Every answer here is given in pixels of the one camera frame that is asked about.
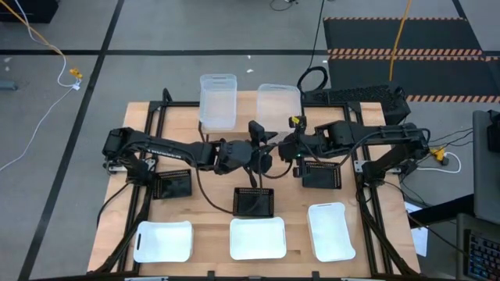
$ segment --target table leg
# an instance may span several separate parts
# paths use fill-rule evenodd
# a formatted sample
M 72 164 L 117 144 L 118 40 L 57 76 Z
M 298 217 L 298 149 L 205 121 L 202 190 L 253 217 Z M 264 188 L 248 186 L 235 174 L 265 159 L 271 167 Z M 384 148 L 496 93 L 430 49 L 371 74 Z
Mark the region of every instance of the table leg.
M 456 218 L 459 213 L 474 216 L 474 194 L 466 195 L 439 205 L 423 208 L 412 212 L 410 215 L 416 221 L 428 226 L 437 222 L 444 222 Z M 411 228 L 419 227 L 416 222 L 409 219 Z

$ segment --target white tray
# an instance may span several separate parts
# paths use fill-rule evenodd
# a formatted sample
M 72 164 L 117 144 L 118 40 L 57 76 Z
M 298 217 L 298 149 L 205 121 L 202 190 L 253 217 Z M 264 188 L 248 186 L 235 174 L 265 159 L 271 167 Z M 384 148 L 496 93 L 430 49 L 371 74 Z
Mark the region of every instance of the white tray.
M 233 219 L 230 224 L 230 255 L 233 259 L 282 258 L 287 254 L 284 221 Z
M 307 212 L 307 221 L 312 251 L 318 260 L 344 261 L 356 256 L 342 203 L 312 205 Z
M 136 262 L 184 262 L 193 251 L 193 225 L 188 222 L 141 222 L 135 235 Z

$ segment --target black metal frame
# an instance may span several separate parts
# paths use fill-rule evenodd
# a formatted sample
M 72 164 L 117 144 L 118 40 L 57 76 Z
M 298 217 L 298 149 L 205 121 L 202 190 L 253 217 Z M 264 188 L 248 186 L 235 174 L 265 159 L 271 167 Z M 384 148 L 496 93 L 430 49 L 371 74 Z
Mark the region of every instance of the black metal frame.
M 164 127 L 164 121 L 166 117 L 166 110 L 168 107 L 198 107 L 199 102 L 197 101 L 172 101 L 172 98 L 170 97 L 170 94 L 166 89 L 163 90 L 163 100 L 162 101 L 150 101 L 149 107 L 148 107 L 148 115 L 146 117 L 146 124 L 145 124 L 145 133 L 151 133 L 152 130 L 152 121 L 154 119 L 155 113 L 159 110 L 159 118 L 158 118 L 158 125 L 156 128 L 155 135 L 157 137 L 161 137 L 162 132 L 163 132 L 163 127 Z M 302 104 L 302 112 L 304 112 L 304 107 L 328 107 L 328 108 L 342 108 L 344 111 L 344 118 L 346 121 L 352 121 L 350 111 L 352 110 L 355 113 L 356 117 L 356 122 L 363 124 L 363 117 L 361 114 L 361 106 L 359 102 L 335 102 L 332 103 L 329 101 L 329 99 L 326 100 L 325 103 L 318 102 L 318 101 L 304 101 Z M 198 132 L 200 133 L 200 136 L 202 139 L 203 137 L 203 132 L 201 130 L 201 124 L 198 124 Z M 366 145 L 362 146 L 362 153 L 363 153 L 363 158 L 365 160 L 370 160 L 370 153 L 367 149 Z M 144 159 L 146 154 L 140 154 L 140 158 Z M 354 161 L 358 160 L 358 155 L 357 152 L 352 154 L 352 165 L 354 166 Z M 356 188 L 357 190 L 363 190 L 364 191 L 364 184 L 363 181 L 361 181 L 361 178 L 357 175 L 355 175 L 355 182 L 356 182 Z M 129 212 L 127 214 L 127 224 L 126 224 L 126 229 L 125 231 L 128 231 L 132 227 L 132 222 L 134 221 L 135 214 L 137 211 L 137 206 L 138 206 L 138 200 L 139 200 L 139 193 L 140 193 L 140 187 L 139 186 L 134 186 L 134 190 L 132 192 L 131 198 L 130 198 L 130 207 L 129 207 Z M 359 200 L 360 201 L 366 201 L 366 197 L 364 192 L 359 192 Z M 380 201 L 378 198 L 377 194 L 377 189 L 376 187 L 370 188 L 370 196 L 371 196 L 371 201 L 373 202 L 373 213 L 375 216 L 375 219 L 377 221 L 377 225 L 382 229 L 383 233 L 384 231 L 384 222 L 382 219 L 382 212 L 380 210 Z M 393 271 L 392 271 L 392 264 L 391 264 L 391 259 L 389 258 L 389 255 L 387 251 L 382 247 L 381 252 L 382 252 L 382 258 L 384 260 L 384 274 L 381 274 L 378 272 L 377 268 L 377 259 L 375 255 L 375 250 L 373 248 L 373 239 L 372 239 L 372 232 L 368 224 L 363 220 L 362 221 L 362 227 L 363 227 L 363 234 L 365 237 L 365 242 L 366 242 L 366 252 L 368 255 L 368 263 L 370 267 L 370 275 L 371 276 L 384 276 L 384 277 L 389 277 L 392 276 Z M 117 268 L 117 272 L 114 273 L 107 273 L 108 276 L 115 276 L 119 275 L 120 278 L 123 278 L 123 274 L 128 274 L 128 276 L 139 276 L 139 270 L 140 270 L 140 264 L 134 261 L 134 265 L 132 268 L 132 271 L 125 272 L 125 264 L 127 262 L 127 252 L 124 251 L 122 256 L 119 259 L 119 264 Z M 96 278 L 99 278 L 101 273 L 97 273 Z M 67 277 L 69 278 L 68 280 L 78 280 L 78 276 L 72 276 L 72 277 Z M 190 277 L 190 276 L 179 276 L 179 277 L 169 277 L 169 279 L 204 279 L 204 280 L 215 280 L 215 272 L 209 271 L 207 272 L 207 277 Z M 231 279 L 239 279 L 241 278 L 234 278 L 234 277 L 223 277 L 217 279 L 226 279 L 226 280 L 231 280 Z M 298 277 L 298 278 L 286 278 L 286 279 L 293 279 L 293 280 L 311 280 L 311 277 Z M 340 280 L 339 278 L 320 278 L 320 273 L 319 272 L 312 272 L 312 280 Z

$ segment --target white cable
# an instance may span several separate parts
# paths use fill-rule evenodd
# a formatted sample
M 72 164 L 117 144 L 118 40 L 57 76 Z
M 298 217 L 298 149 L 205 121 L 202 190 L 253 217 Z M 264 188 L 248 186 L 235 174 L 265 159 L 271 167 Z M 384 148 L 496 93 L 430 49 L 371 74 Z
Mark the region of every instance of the white cable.
M 21 11 L 21 13 L 23 14 L 24 20 L 26 21 L 26 25 L 30 26 L 30 22 L 28 21 L 26 13 L 23 10 L 23 7 L 21 6 L 21 4 L 17 0 L 15 0 L 15 2 L 17 4 L 17 7 L 19 8 L 19 10 Z M 35 37 L 33 37 L 33 34 L 31 33 L 31 29 L 29 27 L 27 27 L 27 29 L 28 29 L 28 34 L 31 37 L 31 40 L 35 41 L 38 44 L 42 44 L 42 45 L 47 46 L 47 47 L 52 47 L 52 48 L 56 49 L 59 52 L 61 51 L 56 46 L 54 46 L 53 44 L 46 44 L 46 43 L 44 43 L 42 41 L 39 41 L 39 40 L 35 39 Z M 61 83 L 61 76 L 63 75 L 64 70 L 66 69 L 66 56 L 62 55 L 62 59 L 64 60 L 64 64 L 62 65 L 61 73 L 57 76 L 57 84 L 59 84 L 59 86 L 61 86 L 61 87 L 72 87 L 73 85 L 80 84 L 80 79 L 78 79 L 78 78 L 75 81 L 75 83 L 71 84 L 71 85 L 67 85 L 67 84 L 62 84 Z
M 445 157 L 446 157 L 446 155 L 451 155 L 451 156 L 455 157 L 456 161 L 459 163 L 459 168 L 456 171 L 448 171 L 448 170 L 439 169 L 439 168 L 416 168 L 416 169 L 419 171 L 437 171 L 437 172 L 443 172 L 443 173 L 460 173 L 460 171 L 462 170 L 462 163 L 460 162 L 459 156 L 457 156 L 453 152 L 445 152 Z
M 54 104 L 52 104 L 50 108 L 48 108 L 47 113 L 45 113 L 45 115 L 43 117 L 41 117 L 40 122 L 38 122 L 38 125 L 35 127 L 33 135 L 31 136 L 30 142 L 28 142 L 28 145 L 26 146 L 26 148 L 24 148 L 23 154 L 21 154 L 20 157 L 12 160 L 11 162 L 3 165 L 0 168 L 0 172 L 3 171 L 3 169 L 5 169 L 5 168 L 9 167 L 10 165 L 14 164 L 15 162 L 19 161 L 26 154 L 26 151 L 28 150 L 28 148 L 30 148 L 31 143 L 33 142 L 34 136 L 37 135 L 38 128 L 40 128 L 41 123 L 48 116 L 48 114 L 50 113 L 50 111 L 52 110 L 52 108 L 54 108 L 54 106 L 56 106 L 61 100 L 63 100 L 65 98 L 65 96 L 67 96 L 72 90 L 74 90 L 74 89 L 71 87 L 60 99 L 58 99 L 56 102 L 54 102 Z

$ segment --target orange striped tape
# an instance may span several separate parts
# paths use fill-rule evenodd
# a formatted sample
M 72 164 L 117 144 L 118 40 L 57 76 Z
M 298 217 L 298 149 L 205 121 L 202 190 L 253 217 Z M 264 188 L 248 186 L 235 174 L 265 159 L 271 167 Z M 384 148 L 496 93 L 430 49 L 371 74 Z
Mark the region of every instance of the orange striped tape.
M 390 55 L 390 48 L 335 48 L 328 50 L 331 55 Z M 476 49 L 398 49 L 396 55 L 483 55 Z
M 324 17 L 323 20 L 401 20 L 401 17 L 358 17 L 358 16 L 343 16 L 343 17 Z M 465 20 L 461 17 L 410 17 L 406 20 Z
M 390 60 L 390 55 L 331 55 L 333 59 L 358 59 L 358 60 Z M 432 55 L 396 55 L 395 60 L 414 60 L 414 61 L 482 61 L 489 62 L 487 58 L 478 56 L 432 56 Z
M 409 95 L 406 101 L 499 103 L 500 96 Z

